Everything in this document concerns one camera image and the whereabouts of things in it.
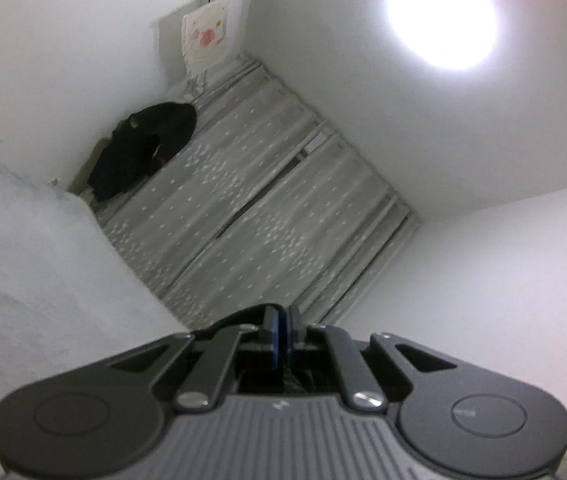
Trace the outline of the round ceiling light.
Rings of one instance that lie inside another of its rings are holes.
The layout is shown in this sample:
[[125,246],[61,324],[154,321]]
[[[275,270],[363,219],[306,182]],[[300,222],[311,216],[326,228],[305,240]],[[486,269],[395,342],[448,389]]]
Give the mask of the round ceiling light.
[[397,41],[428,66],[466,73],[498,47],[501,18],[495,0],[383,0]]

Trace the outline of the grey bed sheet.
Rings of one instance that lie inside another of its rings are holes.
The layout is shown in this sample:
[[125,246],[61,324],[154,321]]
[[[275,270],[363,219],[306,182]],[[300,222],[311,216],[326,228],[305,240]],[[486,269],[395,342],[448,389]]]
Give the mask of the grey bed sheet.
[[182,330],[80,198],[0,162],[0,400]]

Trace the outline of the grey dotted curtain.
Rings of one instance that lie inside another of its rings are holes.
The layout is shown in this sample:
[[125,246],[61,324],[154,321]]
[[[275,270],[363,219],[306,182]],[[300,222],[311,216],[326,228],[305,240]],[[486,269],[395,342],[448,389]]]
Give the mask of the grey dotted curtain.
[[333,324],[419,220],[344,136],[255,58],[191,91],[198,129],[157,174],[99,207],[138,278],[203,328],[254,304]]

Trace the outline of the black garment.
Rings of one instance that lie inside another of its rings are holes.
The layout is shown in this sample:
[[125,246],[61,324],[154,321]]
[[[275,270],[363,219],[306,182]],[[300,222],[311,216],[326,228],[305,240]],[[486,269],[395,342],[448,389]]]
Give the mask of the black garment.
[[317,382],[315,381],[314,372],[304,366],[287,366],[283,371],[283,390],[285,393],[296,394],[314,394],[317,392]]

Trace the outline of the black clothes hanging in corner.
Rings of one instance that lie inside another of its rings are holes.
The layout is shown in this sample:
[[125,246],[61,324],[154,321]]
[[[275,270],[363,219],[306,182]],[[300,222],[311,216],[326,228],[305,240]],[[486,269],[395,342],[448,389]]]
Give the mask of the black clothes hanging in corner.
[[197,122],[196,108],[177,102],[158,103],[122,120],[90,172],[94,199],[112,200],[152,177],[188,145]]

